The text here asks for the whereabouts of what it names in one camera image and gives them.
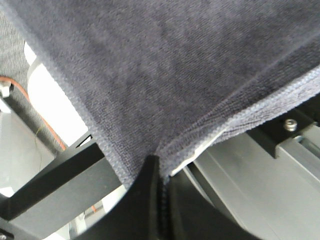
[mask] textured fabric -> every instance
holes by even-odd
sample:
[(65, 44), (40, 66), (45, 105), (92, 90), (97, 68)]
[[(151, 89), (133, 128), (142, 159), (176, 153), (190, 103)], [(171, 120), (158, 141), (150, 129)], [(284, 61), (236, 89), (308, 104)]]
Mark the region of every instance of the textured fabric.
[(1, 2), (127, 186), (320, 91), (318, 0)]
[[(29, 65), (24, 54), (24, 40), (0, 11), (0, 76), (13, 78), (27, 89), (28, 69)], [(50, 131), (42, 127), (44, 125), (42, 119), (18, 89), (14, 89), (10, 97), (4, 100), (34, 133), (41, 128), (37, 137), (47, 148), (53, 153), (61, 149)]]

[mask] dark gray towel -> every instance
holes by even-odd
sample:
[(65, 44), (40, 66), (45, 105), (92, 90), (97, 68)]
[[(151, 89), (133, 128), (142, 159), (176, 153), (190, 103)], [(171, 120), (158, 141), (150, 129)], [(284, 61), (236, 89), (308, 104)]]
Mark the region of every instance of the dark gray towel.
[(129, 185), (320, 91), (319, 0), (1, 0)]

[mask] gray metal surface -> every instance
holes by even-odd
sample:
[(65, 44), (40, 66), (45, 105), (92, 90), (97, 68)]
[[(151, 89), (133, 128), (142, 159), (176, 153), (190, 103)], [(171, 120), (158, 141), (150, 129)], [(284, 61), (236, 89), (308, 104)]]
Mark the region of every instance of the gray metal surface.
[(12, 187), (14, 192), (54, 159), (13, 111), (0, 112), (0, 153), (0, 189)]
[(264, 240), (320, 239), (320, 161), (294, 139), (277, 152), (274, 159), (241, 134), (208, 148), (194, 164), (249, 232)]

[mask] black plastic part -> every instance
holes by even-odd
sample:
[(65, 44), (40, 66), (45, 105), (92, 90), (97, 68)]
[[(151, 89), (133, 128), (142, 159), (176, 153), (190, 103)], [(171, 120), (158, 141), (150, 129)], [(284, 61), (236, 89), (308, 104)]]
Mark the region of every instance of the black plastic part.
[(208, 203), (183, 171), (169, 183), (174, 240), (258, 240)]
[[(287, 131), (284, 128), (285, 121), (293, 119), (297, 122), (295, 131)], [(278, 116), (264, 124), (249, 130), (247, 133), (253, 138), (267, 153), (276, 158), (276, 147), (283, 141), (299, 135), (301, 130), (314, 124), (314, 120), (301, 111), (293, 109), (281, 116)]]
[(159, 158), (148, 156), (120, 202), (76, 240), (157, 240)]

